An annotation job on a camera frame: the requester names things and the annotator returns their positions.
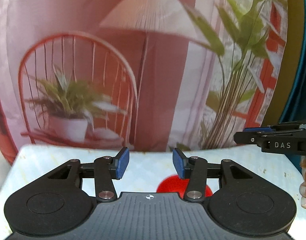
black circular housing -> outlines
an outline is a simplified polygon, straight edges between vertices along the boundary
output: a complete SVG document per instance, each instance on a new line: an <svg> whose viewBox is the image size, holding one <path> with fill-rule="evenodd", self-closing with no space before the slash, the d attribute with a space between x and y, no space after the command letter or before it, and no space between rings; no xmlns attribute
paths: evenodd
<svg viewBox="0 0 306 240"><path fill-rule="evenodd" d="M4 215L13 232L52 236L81 224L92 208L91 198L77 187L24 187L7 199Z"/></svg>
<svg viewBox="0 0 306 240"><path fill-rule="evenodd" d="M296 215L293 198L265 181L241 179L215 192L208 211L219 225L243 236L287 231Z"/></svg>

blue rubber pad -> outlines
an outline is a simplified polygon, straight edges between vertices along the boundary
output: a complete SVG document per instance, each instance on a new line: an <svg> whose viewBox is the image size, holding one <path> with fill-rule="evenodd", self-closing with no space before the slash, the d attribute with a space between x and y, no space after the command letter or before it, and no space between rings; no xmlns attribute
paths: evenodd
<svg viewBox="0 0 306 240"><path fill-rule="evenodd" d="M180 179L184 179L184 160L173 150L173 165Z"/></svg>
<svg viewBox="0 0 306 240"><path fill-rule="evenodd" d="M243 132L273 132L270 127L245 128Z"/></svg>
<svg viewBox="0 0 306 240"><path fill-rule="evenodd" d="M117 164L117 169L116 169L117 179L121 179L123 177L123 174L127 168L127 165L129 164L129 161L130 161L130 151L128 148L125 148Z"/></svg>

olive green wall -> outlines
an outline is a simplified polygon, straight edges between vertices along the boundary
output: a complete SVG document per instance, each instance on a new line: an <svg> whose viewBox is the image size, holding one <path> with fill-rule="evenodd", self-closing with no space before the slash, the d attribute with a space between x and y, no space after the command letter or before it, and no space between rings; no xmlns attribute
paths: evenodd
<svg viewBox="0 0 306 240"><path fill-rule="evenodd" d="M299 57L302 49L304 31L304 0L288 0L288 31L285 52L280 74L270 106L266 112L263 126L276 124L284 110L291 92Z"/></svg>

red round object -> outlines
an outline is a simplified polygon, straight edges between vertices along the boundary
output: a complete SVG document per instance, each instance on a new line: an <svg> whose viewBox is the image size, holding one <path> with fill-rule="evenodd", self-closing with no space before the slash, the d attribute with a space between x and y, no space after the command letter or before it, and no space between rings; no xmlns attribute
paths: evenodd
<svg viewBox="0 0 306 240"><path fill-rule="evenodd" d="M158 185L156 192L157 193L168 193L168 192L179 192L180 197L183 198L185 189L189 183L189 179L180 179L178 175L170 176L164 179L160 185ZM213 192L206 185L205 196L212 196Z"/></svg>

potted plant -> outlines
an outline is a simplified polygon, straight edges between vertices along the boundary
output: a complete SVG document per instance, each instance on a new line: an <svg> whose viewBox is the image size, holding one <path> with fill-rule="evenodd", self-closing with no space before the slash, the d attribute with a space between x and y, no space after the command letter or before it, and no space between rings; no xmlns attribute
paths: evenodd
<svg viewBox="0 0 306 240"><path fill-rule="evenodd" d="M48 113L49 129L57 136L73 142L83 142L88 124L93 129L93 118L106 118L107 112L126 114L111 104L107 95L95 92L82 80L67 79L60 68L53 66L55 81L35 79L42 97L27 100L39 115Z"/></svg>

